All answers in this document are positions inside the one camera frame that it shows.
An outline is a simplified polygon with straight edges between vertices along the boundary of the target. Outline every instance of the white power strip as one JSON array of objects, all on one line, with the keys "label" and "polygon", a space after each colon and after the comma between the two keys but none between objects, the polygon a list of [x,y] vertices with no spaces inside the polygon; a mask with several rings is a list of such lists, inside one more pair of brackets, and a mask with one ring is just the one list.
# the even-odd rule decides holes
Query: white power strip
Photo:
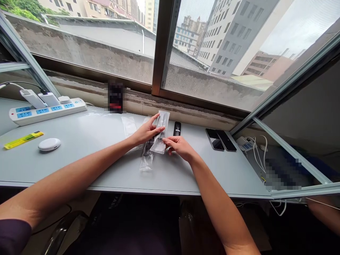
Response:
[{"label": "white power strip", "polygon": [[71,103],[68,104],[45,107],[42,109],[34,109],[33,106],[12,108],[10,109],[9,115],[15,124],[25,126],[87,110],[87,106],[82,99],[72,98],[70,100]]}]

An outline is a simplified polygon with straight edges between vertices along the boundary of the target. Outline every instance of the hand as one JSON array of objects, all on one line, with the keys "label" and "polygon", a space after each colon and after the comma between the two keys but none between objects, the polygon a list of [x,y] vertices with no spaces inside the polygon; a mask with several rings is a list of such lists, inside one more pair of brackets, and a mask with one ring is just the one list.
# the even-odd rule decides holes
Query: hand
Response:
[{"label": "hand", "polygon": [[163,138],[163,142],[166,147],[171,147],[168,150],[169,155],[172,155],[173,151],[176,151],[185,161],[189,163],[195,158],[200,158],[197,152],[188,144],[188,142],[182,136],[169,136],[168,138]]},{"label": "hand", "polygon": [[135,146],[146,143],[153,136],[165,129],[165,127],[156,128],[156,126],[152,124],[155,119],[158,118],[158,116],[159,113],[157,113],[155,116],[152,116],[147,123],[144,123],[132,136],[129,137]]}]

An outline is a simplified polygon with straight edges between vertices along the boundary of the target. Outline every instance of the black phone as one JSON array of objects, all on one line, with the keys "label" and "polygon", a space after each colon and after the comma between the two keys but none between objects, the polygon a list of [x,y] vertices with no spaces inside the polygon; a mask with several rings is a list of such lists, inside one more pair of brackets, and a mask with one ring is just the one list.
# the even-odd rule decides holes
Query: black phone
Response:
[{"label": "black phone", "polygon": [[214,129],[205,129],[212,147],[218,151],[224,151],[223,144]]},{"label": "black phone", "polygon": [[223,130],[216,130],[216,133],[222,140],[222,143],[224,144],[224,147],[226,148],[227,151],[236,151],[237,149],[235,148],[233,142],[229,139],[227,134]]}]

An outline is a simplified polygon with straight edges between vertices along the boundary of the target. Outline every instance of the sleeve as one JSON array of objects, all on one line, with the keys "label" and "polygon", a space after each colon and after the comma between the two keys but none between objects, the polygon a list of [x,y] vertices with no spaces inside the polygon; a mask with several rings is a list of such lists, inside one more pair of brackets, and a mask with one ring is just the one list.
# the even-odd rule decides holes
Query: sleeve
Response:
[{"label": "sleeve", "polygon": [[31,226],[22,220],[0,220],[0,254],[20,255],[31,236]]}]

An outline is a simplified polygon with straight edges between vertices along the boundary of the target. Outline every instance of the desk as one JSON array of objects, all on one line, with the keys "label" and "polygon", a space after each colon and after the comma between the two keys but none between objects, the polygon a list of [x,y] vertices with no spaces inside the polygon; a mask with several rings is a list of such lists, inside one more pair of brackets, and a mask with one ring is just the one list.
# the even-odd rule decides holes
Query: desk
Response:
[{"label": "desk", "polygon": [[[6,107],[7,100],[0,100]],[[17,127],[0,136],[0,144],[13,141],[35,131],[40,136],[10,150],[0,149],[0,186],[28,187],[58,169],[125,138],[121,116],[132,116],[137,128],[145,116],[110,114],[88,107],[87,111]],[[167,135],[172,135],[174,122],[169,122]],[[234,145],[236,142],[227,133]],[[240,149],[237,152],[213,150],[204,127],[182,123],[181,135],[203,158],[212,173],[230,197],[270,199],[271,196],[257,177]],[[61,146],[51,152],[38,150],[38,144],[47,138],[58,138]],[[199,189],[190,165],[178,155],[155,153],[153,171],[139,171],[142,151],[125,154],[106,170],[89,189],[114,192],[199,195]]]}]

